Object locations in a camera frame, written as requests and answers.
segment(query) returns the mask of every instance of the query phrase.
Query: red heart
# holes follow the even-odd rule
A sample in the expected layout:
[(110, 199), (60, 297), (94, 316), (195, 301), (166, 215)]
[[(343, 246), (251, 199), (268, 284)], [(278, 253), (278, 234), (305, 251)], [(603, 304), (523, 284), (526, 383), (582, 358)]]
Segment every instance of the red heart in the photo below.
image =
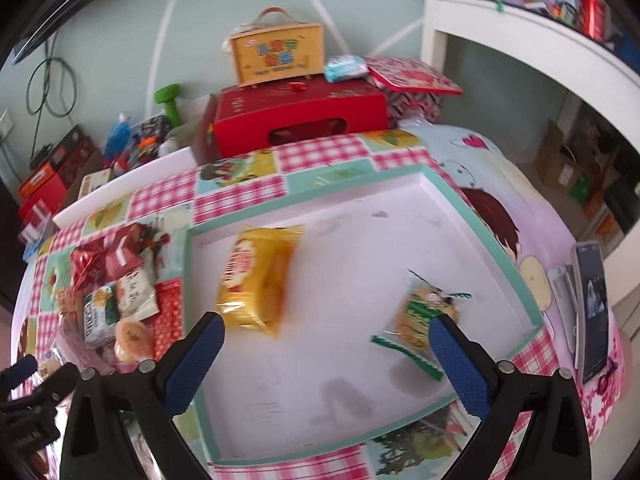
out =
[(462, 139), (462, 142), (464, 142), (467, 146), (470, 146), (472, 148), (484, 148), (486, 150), (489, 149), (487, 145), (484, 143), (484, 140), (482, 140), (478, 136), (475, 136), (474, 134), (469, 135), (466, 139)]

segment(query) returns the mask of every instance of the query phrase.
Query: screw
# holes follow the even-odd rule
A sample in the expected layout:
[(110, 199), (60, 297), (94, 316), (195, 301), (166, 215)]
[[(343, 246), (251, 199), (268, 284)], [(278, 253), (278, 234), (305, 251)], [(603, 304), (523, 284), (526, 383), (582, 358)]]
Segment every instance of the screw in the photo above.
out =
[(80, 377), (82, 377), (83, 381), (88, 381), (93, 379), (95, 375), (95, 370), (93, 368), (87, 368), (86, 370), (82, 370)]
[(500, 370), (503, 374), (513, 374), (516, 367), (509, 361), (500, 361), (498, 363), (498, 370)]
[(558, 373), (560, 374), (560, 377), (562, 377), (563, 379), (573, 379), (574, 375), (571, 373), (571, 370), (569, 370), (569, 368), (560, 368), (558, 370)]
[(148, 374), (156, 369), (156, 362), (153, 359), (146, 359), (138, 365), (138, 370), (143, 374)]

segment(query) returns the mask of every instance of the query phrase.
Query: mint green tray border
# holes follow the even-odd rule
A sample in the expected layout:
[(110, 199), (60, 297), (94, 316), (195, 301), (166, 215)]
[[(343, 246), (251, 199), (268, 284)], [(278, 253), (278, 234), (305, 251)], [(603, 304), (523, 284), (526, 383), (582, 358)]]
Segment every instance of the mint green tray border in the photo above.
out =
[[(233, 224), (235, 222), (247, 220), (249, 218), (268, 213), (277, 209), (281, 209), (283, 207), (287, 207), (294, 204), (299, 204), (301, 202), (306, 202), (308, 200), (313, 200), (315, 198), (319, 198), (322, 196), (326, 196), (329, 194), (333, 194), (336, 192), (341, 192), (348, 189), (353, 189), (360, 186), (366, 186), (367, 184), (375, 184), (376, 182), (382, 182), (384, 180), (389, 180), (392, 178), (397, 178), (400, 176), (412, 174), (412, 173), (422, 173), (432, 184), (436, 186), (436, 188), (446, 197), (447, 200), (453, 205), (456, 211), (462, 216), (462, 218), (466, 221), (466, 223), (471, 227), (474, 233), (478, 236), (482, 244), (487, 248), (491, 256), (494, 258), (498, 266), (504, 273), (508, 282), (513, 287), (513, 290), (516, 292), (518, 298), (522, 302), (524, 309), (529, 316), (529, 320), (533, 325), (533, 330), (527, 334), (524, 338), (524, 341), (509, 355), (508, 359), (513, 358), (517, 355), (521, 350), (523, 350), (529, 342), (536, 336), (536, 334), (540, 331), (543, 325), (542, 315), (538, 309), (536, 304), (536, 300), (533, 298), (529, 287), (525, 283), (524, 279), (518, 272), (518, 269), (513, 265), (513, 262), (509, 259), (507, 254), (504, 252), (503, 248), (496, 241), (493, 234), (489, 231), (489, 229), (484, 225), (484, 223), (478, 218), (476, 213), (459, 197), (459, 195), (453, 190), (453, 188), (446, 183), (446, 181), (435, 171), (433, 171), (428, 166), (422, 164), (416, 164), (413, 166), (404, 166), (402, 168), (395, 168), (393, 170), (387, 171), (379, 171), (376, 173), (370, 173), (363, 176), (354, 177), (348, 180), (343, 180), (341, 182), (336, 182), (334, 184), (318, 187), (314, 189), (309, 189), (305, 192), (300, 192), (296, 194), (291, 194), (284, 196), (282, 198), (277, 198), (271, 200), (269, 202), (265, 202), (262, 204), (258, 204), (255, 206), (251, 206), (246, 209), (242, 209), (240, 211), (229, 213), (227, 215), (221, 216), (219, 218), (211, 219), (207, 222), (203, 222), (202, 224), (194, 225), (187, 231), (187, 239), (185, 242), (185, 250), (184, 250), (184, 279), (182, 281), (182, 290), (183, 290), (183, 326), (184, 331), (187, 333), (197, 322), (196, 319), (193, 319), (193, 312), (191, 309), (187, 308), (187, 305), (193, 304), (193, 291), (191, 288), (191, 282), (189, 280), (189, 276), (191, 276), (191, 254), (192, 254), (192, 246), (193, 246), (193, 238), (201, 235), (205, 232), (211, 231), (213, 229), (217, 229), (219, 227)], [(248, 465), (263, 465), (269, 463), (277, 463), (277, 462), (286, 462), (289, 460), (298, 460), (302, 458), (308, 458), (311, 456), (316, 456), (323, 453), (333, 452), (345, 447), (354, 446), (355, 444), (360, 444), (362, 442), (366, 442), (367, 440), (371, 440), (380, 435), (388, 433), (389, 431), (397, 430), (398, 428), (402, 428), (403, 426), (410, 424), (422, 418), (424, 416), (429, 415), (430, 413), (439, 410), (440, 408), (446, 406), (451, 401), (455, 400), (456, 396), (451, 395), (441, 399), (439, 402), (434, 402), (430, 404), (428, 407), (420, 410), (417, 413), (413, 413), (412, 415), (406, 416), (401, 420), (397, 420), (396, 422), (392, 422), (391, 424), (387, 424), (381, 428), (370, 431), (369, 433), (365, 433), (361, 436), (350, 438), (347, 440), (343, 440), (337, 442), (335, 444), (325, 445), (325, 446), (313, 446), (306, 448), (297, 453), (290, 453), (281, 456), (273, 456), (268, 458), (259, 458), (254, 460), (221, 460), (220, 459), (220, 451), (218, 449), (218, 445), (216, 443), (216, 439), (214, 436), (213, 428), (210, 423), (209, 413), (207, 412), (207, 407), (204, 399), (204, 393), (202, 389), (199, 389), (196, 393), (194, 403), (196, 408), (196, 417), (198, 419), (198, 424), (200, 427), (200, 431), (202, 432), (203, 440), (205, 443), (206, 451), (209, 453), (211, 461), (220, 466), (248, 466)]]

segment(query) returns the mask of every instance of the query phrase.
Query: red patterned box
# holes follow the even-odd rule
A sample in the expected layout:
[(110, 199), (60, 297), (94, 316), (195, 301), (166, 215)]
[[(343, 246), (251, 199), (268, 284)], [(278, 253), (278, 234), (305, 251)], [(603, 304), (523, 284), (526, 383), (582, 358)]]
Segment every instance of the red patterned box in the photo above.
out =
[(462, 88), (426, 63), (397, 57), (366, 57), (367, 81), (384, 92), (387, 99), (388, 127), (408, 110), (418, 110), (435, 123), (440, 118), (446, 94), (460, 95)]

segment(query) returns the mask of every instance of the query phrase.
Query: phone screen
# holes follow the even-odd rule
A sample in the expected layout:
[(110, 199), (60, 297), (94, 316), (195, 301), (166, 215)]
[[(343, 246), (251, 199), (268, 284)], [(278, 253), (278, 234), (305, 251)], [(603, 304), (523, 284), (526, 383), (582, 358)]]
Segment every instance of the phone screen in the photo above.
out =
[(586, 383), (607, 363), (609, 306), (600, 247), (597, 244), (579, 246), (577, 256), (585, 317), (583, 383)]

